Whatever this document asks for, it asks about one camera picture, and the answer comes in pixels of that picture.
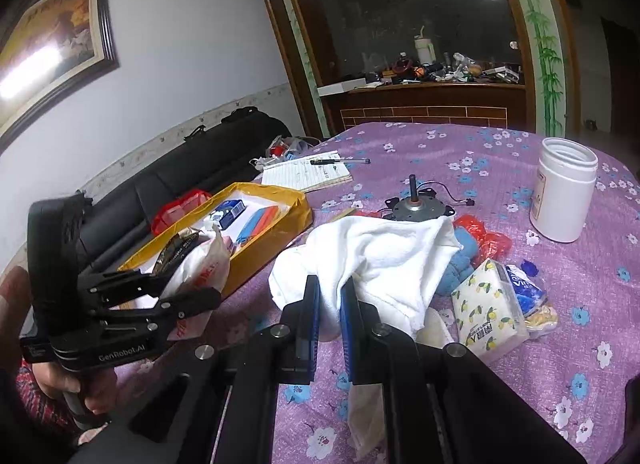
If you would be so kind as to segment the person's left hand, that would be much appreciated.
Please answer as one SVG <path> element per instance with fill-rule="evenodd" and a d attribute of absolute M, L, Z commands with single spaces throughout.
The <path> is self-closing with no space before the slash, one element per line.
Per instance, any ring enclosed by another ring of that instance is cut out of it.
<path fill-rule="evenodd" d="M 32 306 L 29 275 L 20 267 L 13 267 L 1 283 L 1 367 L 11 375 L 17 373 L 22 361 L 18 336 Z M 54 362 L 32 366 L 38 387 L 50 398 L 62 392 L 81 394 L 86 408 L 93 414 L 110 412 L 116 406 L 117 376 L 113 369 L 96 372 L 81 380 Z"/>

